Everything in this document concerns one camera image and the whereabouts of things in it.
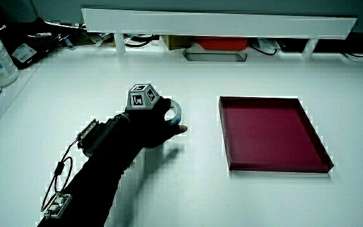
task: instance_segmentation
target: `wire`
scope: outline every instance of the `wire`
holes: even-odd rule
[[[251,48],[253,48],[253,49],[255,49],[255,50],[259,51],[260,53],[265,54],[265,55],[269,55],[269,56],[273,56],[274,54],[276,54],[276,53],[277,53],[277,50],[278,50],[278,49],[276,49],[276,50],[274,51],[274,53],[270,54],[270,53],[266,53],[266,52],[264,52],[264,51],[262,51],[262,50],[260,50],[260,49],[258,49],[258,48],[256,48],[256,47],[254,47],[252,44],[249,44],[249,46],[250,46]]]
[[[361,55],[355,55],[355,54],[351,54],[351,53],[342,53],[342,54],[347,54],[347,55],[352,56],[352,57],[363,57]]]
[[[129,44],[129,41],[135,41],[135,42],[142,42],[141,44]],[[141,48],[145,47],[146,45],[149,45],[154,40],[154,35],[151,35],[150,37],[136,37],[133,36],[131,38],[126,38],[124,40],[126,47],[133,47],[133,48]]]
[[[61,161],[59,161],[59,163],[58,163],[57,167],[55,168],[55,171],[54,171],[54,177],[53,177],[53,179],[51,180],[50,185],[49,185],[49,189],[47,189],[47,192],[46,192],[46,194],[45,194],[45,196],[44,196],[43,203],[42,203],[42,208],[41,208],[40,212],[43,212],[44,210],[46,210],[46,208],[48,208],[49,204],[50,204],[50,203],[52,202],[52,200],[56,197],[56,195],[58,195],[58,194],[61,194],[61,195],[62,195],[62,191],[63,191],[63,190],[65,189],[65,187],[67,186],[67,183],[68,183],[68,180],[69,180],[69,176],[71,175],[71,172],[72,172],[73,159],[72,159],[72,157],[67,157],[67,158],[66,158],[66,156],[67,156],[67,154],[68,154],[68,152],[69,152],[69,150],[70,150],[71,146],[72,146],[72,145],[74,145],[74,144],[76,143],[76,141],[77,141],[77,140],[75,140],[74,142],[72,142],[72,144],[71,144],[71,145],[69,145],[69,147],[68,147],[68,149],[67,149],[66,153],[65,153],[65,154],[64,154],[64,156],[61,158]],[[57,190],[57,178],[58,178],[58,176],[60,176],[60,175],[61,175],[62,170],[64,169],[64,166],[65,166],[65,164],[64,164],[64,163],[65,163],[67,160],[69,160],[69,161],[70,161],[68,175],[67,175],[66,181],[65,181],[64,185],[62,186],[61,190],[60,190],[60,191],[58,191],[58,190]],[[50,189],[51,189],[51,186],[52,186],[53,182],[54,182],[54,192],[55,192],[55,194],[54,194],[54,195],[53,195],[53,196],[49,199],[48,203],[45,205],[45,201],[46,201],[46,199],[47,199],[47,196],[49,195],[49,192],[50,192]]]

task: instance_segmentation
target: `finger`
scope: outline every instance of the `finger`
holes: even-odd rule
[[[181,133],[184,133],[188,130],[188,127],[185,126],[185,125],[179,125],[179,133],[178,134],[181,134]]]
[[[165,115],[167,111],[169,111],[171,106],[171,100],[169,98],[163,98],[162,96],[155,103],[154,109],[156,112],[159,112],[161,115]]]

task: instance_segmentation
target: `dark red tray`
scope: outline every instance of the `dark red tray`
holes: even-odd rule
[[[328,173],[333,163],[297,98],[219,99],[229,170]]]

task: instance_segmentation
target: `white table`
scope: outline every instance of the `white table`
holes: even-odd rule
[[[159,153],[141,153],[107,227],[363,226],[363,64],[247,51],[240,63],[87,48],[44,59],[0,120],[0,226],[36,226],[67,146],[93,118],[123,111],[128,89],[147,81],[181,105],[189,130],[164,144],[176,156],[144,180],[142,168]],[[335,167],[327,175],[229,172],[217,107],[226,95],[301,97]],[[75,148],[71,156],[77,172],[86,158]]]

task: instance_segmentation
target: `hand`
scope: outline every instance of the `hand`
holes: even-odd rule
[[[143,148],[154,148],[177,134],[187,131],[185,125],[169,125],[164,115],[171,100],[160,97],[151,110],[126,110],[131,121],[134,141]]]

